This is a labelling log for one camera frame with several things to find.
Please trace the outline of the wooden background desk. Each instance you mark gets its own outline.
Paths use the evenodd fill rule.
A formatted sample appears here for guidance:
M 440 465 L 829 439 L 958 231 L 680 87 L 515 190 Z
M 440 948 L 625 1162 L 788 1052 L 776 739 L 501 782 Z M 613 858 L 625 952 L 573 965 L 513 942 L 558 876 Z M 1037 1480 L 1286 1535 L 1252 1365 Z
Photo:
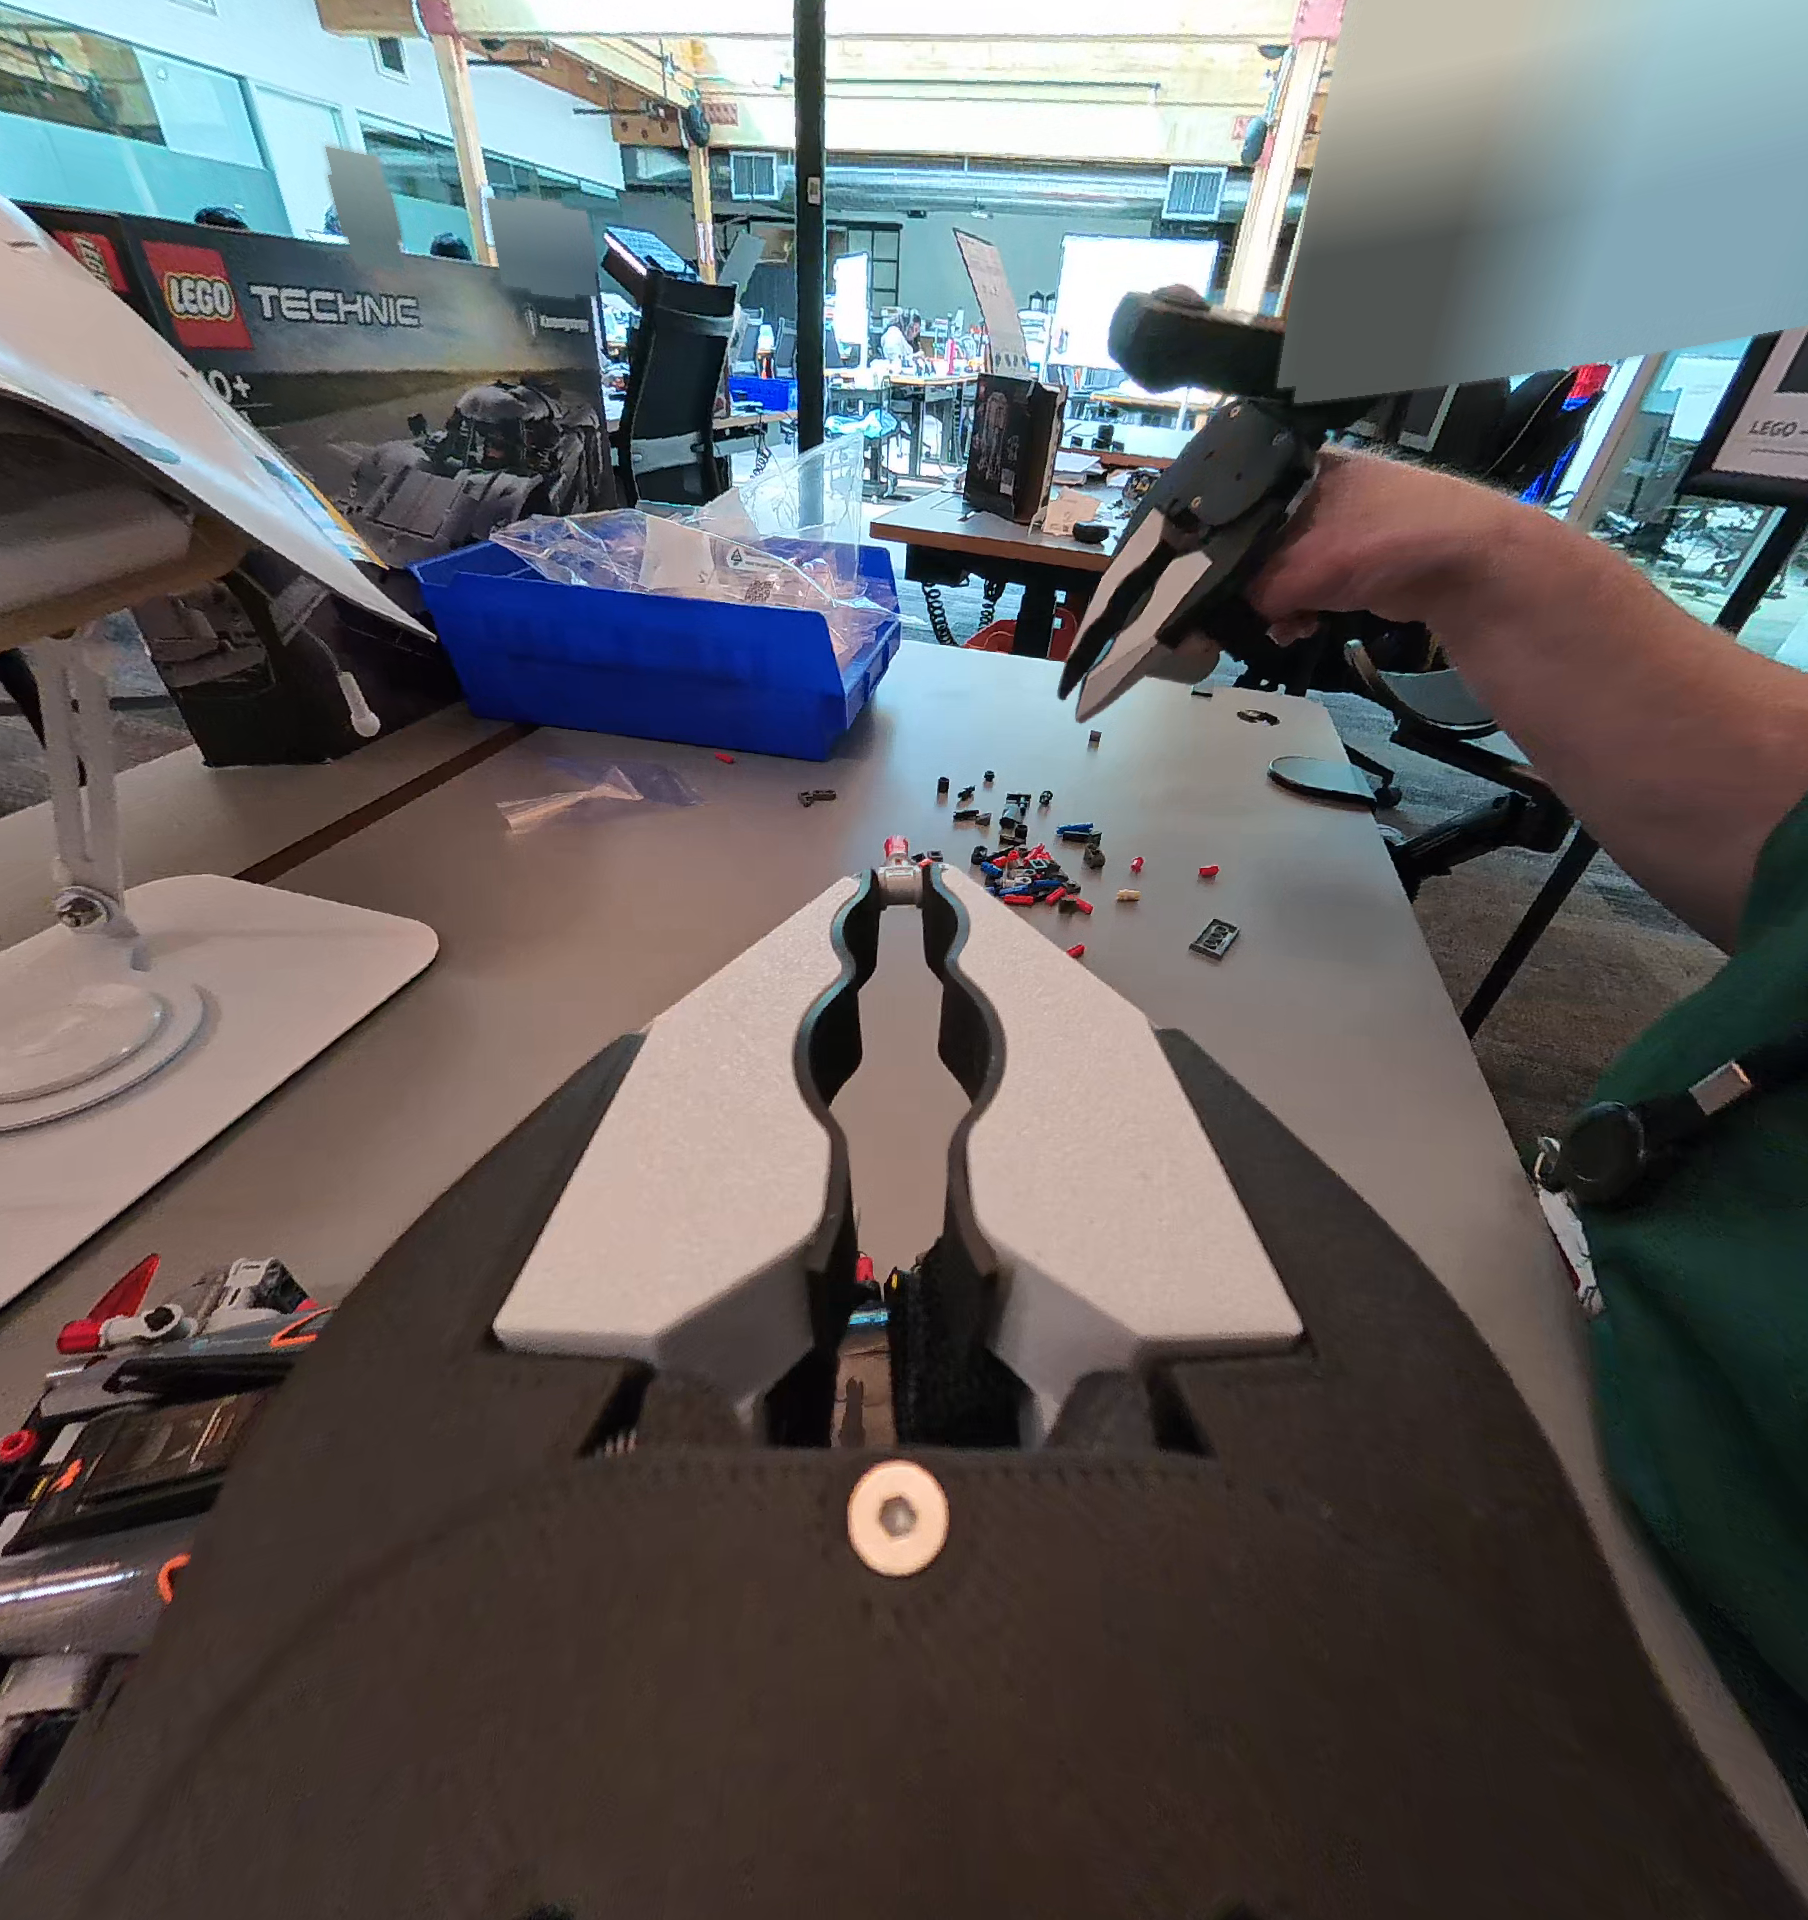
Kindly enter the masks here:
M 991 515 L 958 491 L 931 491 L 877 514 L 867 535 L 901 550 L 901 573 L 917 587 L 961 587 L 965 578 L 1020 587 L 1011 652 L 1050 658 L 1059 608 L 1079 615 L 1089 606 L 1120 526 L 1107 521 L 1098 541 L 1076 541 Z

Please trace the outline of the small clear plastic bag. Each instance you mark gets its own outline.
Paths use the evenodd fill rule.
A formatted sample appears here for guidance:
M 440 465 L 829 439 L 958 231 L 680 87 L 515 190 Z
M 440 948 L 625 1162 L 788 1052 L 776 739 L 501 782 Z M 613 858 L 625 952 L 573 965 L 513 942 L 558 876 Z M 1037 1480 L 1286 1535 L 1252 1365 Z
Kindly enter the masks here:
M 552 779 L 539 794 L 494 802 L 506 831 L 613 822 L 643 809 L 683 812 L 700 806 L 700 790 L 683 772 L 646 757 L 552 757 L 543 769 Z

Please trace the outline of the black office chair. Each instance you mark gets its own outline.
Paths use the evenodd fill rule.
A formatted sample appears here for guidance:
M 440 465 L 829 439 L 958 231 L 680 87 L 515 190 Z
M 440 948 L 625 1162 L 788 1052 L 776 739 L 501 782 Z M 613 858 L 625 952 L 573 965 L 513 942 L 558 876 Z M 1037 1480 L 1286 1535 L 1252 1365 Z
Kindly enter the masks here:
M 646 269 L 625 344 L 625 393 L 607 433 L 622 506 L 704 506 L 729 487 L 716 447 L 728 399 L 734 290 Z

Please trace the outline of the pile of small lego parts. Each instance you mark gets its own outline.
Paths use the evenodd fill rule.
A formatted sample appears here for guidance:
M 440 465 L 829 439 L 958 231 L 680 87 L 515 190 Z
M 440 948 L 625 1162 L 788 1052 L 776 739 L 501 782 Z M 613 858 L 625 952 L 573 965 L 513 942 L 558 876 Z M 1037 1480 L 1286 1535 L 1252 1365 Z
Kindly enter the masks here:
M 1226 904 L 1210 831 L 1187 846 L 1180 816 L 1085 785 L 1014 785 L 997 769 L 940 779 L 940 827 L 922 852 L 946 852 L 991 900 L 1043 931 L 1076 964 L 1116 971 L 1140 957 L 1190 957 L 1210 919 L 1241 927 Z

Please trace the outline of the blue plastic bin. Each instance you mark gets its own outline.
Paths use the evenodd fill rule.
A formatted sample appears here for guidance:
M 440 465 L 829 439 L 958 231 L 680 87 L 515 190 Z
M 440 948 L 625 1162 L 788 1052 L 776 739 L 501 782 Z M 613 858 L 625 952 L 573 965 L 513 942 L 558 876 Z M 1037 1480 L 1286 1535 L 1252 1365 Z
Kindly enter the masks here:
M 873 544 L 771 553 L 855 566 L 877 623 L 846 663 L 822 611 L 558 584 L 491 541 L 409 573 L 479 720 L 819 763 L 901 648 L 895 573 Z

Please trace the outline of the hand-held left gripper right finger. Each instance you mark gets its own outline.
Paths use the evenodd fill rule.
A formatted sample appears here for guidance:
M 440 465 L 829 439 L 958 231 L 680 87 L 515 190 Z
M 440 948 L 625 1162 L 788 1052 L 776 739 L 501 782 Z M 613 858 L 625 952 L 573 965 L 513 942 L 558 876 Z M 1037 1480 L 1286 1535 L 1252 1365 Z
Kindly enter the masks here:
M 917 913 L 962 1091 L 946 1235 L 1020 1432 L 1090 1377 L 1293 1355 L 1299 1308 L 1156 1025 L 953 867 L 922 867 Z

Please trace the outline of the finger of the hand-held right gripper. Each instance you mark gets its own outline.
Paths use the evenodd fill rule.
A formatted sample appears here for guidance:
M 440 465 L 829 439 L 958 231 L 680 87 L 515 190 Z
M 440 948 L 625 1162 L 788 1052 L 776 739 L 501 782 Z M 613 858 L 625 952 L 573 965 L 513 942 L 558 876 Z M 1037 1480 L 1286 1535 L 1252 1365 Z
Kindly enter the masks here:
M 1164 515 L 1137 515 L 1082 611 L 1061 663 L 1059 700 L 1117 700 L 1144 678 L 1164 620 L 1149 608 L 1171 562 Z
M 1176 557 L 1149 608 L 1164 615 L 1164 620 L 1156 627 L 1156 652 L 1143 681 L 1201 681 L 1219 657 L 1219 641 L 1208 636 L 1208 627 L 1231 593 L 1226 563 L 1213 557 Z M 1116 700 L 1076 700 L 1076 721 L 1089 724 L 1113 705 Z

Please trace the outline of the black pillar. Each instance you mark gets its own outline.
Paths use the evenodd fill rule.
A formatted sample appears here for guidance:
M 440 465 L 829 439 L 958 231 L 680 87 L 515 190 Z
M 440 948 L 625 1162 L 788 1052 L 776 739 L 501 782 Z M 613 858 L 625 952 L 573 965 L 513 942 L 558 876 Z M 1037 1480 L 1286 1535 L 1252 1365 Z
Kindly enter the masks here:
M 826 2 L 794 2 L 795 447 L 826 439 Z

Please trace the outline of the white book stand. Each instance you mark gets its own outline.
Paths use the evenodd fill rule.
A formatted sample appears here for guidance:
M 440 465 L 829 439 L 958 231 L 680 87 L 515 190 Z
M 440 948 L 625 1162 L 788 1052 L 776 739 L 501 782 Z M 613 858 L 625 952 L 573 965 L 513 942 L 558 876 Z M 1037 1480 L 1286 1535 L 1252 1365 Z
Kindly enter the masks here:
M 0 627 L 36 629 L 51 927 L 0 952 L 0 1313 L 412 985 L 409 919 L 236 876 L 124 886 L 100 618 L 212 526 L 0 399 Z

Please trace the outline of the dark upright box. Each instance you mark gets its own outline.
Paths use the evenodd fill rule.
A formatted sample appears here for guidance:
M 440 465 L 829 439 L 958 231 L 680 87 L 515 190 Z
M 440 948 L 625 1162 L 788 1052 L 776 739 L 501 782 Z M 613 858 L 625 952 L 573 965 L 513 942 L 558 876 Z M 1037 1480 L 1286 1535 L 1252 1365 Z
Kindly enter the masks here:
M 974 384 L 961 497 L 970 509 L 1034 521 L 1050 497 L 1064 393 L 1022 372 L 983 372 Z

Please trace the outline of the person's green shirt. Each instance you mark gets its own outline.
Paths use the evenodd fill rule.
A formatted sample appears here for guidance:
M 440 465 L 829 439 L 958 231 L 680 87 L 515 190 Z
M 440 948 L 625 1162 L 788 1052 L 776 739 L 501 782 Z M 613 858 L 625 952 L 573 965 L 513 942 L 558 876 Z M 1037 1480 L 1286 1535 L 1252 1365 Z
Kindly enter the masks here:
M 1808 1033 L 1808 796 L 1730 960 L 1595 1083 L 1641 1103 Z M 1587 1213 L 1595 1422 L 1617 1498 L 1808 1832 L 1808 1079 L 1713 1121 L 1644 1198 Z

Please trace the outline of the partly built lego model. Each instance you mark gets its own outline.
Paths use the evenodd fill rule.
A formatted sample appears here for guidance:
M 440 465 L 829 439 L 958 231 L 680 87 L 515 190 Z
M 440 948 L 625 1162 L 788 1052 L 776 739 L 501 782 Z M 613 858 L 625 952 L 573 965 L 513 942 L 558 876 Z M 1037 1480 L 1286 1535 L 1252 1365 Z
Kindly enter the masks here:
M 0 1434 L 0 1873 L 73 1726 L 149 1645 L 236 1451 L 334 1308 L 280 1259 L 128 1268 Z

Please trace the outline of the dark lego set box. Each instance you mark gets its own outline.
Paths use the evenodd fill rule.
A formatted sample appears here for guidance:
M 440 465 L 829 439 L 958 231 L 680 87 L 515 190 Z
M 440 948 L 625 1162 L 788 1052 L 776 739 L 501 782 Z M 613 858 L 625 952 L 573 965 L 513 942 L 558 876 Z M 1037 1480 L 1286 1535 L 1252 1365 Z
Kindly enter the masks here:
M 371 581 L 428 620 L 413 563 L 619 503 L 594 299 L 497 269 L 25 204 L 315 491 Z M 264 553 L 131 611 L 201 763 L 327 763 L 461 699 L 413 636 Z

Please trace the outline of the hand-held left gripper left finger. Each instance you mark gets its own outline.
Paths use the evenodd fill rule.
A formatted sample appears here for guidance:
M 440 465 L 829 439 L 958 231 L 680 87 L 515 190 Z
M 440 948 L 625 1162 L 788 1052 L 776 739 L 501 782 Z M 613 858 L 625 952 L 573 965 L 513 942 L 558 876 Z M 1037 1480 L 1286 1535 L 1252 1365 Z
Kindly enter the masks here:
M 865 879 L 844 876 L 656 1015 L 491 1332 L 643 1363 L 743 1417 L 819 1347 L 849 1220 L 832 1103 L 865 1061 Z

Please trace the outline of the white instruction booklet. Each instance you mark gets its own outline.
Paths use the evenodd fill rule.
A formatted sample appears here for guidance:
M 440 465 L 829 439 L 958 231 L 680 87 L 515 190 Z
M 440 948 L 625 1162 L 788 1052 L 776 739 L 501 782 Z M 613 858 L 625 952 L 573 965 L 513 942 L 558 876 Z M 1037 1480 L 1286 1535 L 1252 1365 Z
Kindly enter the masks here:
M 160 490 L 412 636 L 371 550 L 106 284 L 0 195 L 0 396 L 78 427 Z

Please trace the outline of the heap of clear plastic bags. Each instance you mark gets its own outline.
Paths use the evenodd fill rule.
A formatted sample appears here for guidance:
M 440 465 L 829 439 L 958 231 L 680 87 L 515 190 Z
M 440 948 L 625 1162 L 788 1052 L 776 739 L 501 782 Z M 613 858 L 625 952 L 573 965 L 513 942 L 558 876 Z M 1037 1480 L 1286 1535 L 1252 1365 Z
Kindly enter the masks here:
M 718 608 L 819 615 L 838 663 L 886 618 L 861 573 L 861 456 L 846 439 L 783 450 L 688 514 L 656 503 L 534 515 L 494 529 L 501 545 L 555 584 L 640 590 Z

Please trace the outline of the person's right hand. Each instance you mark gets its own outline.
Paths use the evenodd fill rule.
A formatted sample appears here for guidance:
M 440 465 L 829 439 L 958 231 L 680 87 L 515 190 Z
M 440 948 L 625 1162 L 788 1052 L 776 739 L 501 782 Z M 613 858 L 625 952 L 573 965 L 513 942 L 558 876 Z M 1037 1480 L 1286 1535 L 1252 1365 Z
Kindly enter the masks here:
M 1277 645 L 1296 645 L 1346 611 L 1435 627 L 1457 593 L 1475 496 L 1444 471 L 1325 450 L 1246 587 L 1252 618 Z

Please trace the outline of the person's right forearm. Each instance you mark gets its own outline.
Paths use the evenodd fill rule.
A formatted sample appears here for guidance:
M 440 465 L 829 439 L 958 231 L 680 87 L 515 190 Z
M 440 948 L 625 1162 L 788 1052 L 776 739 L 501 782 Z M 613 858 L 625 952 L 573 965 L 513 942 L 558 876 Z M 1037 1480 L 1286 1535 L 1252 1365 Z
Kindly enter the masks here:
M 1733 952 L 1756 855 L 1808 796 L 1808 673 L 1701 623 L 1584 530 L 1505 496 L 1417 491 L 1417 620 L 1611 858 Z

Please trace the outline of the black framed sign stand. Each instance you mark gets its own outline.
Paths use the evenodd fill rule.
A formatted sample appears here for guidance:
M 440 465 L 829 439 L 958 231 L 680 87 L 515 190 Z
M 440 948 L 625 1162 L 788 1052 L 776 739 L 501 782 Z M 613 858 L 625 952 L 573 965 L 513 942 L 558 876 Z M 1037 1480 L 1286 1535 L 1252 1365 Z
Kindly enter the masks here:
M 1675 491 L 1778 509 L 1716 618 L 1738 636 L 1808 535 L 1808 324 L 1747 344 Z

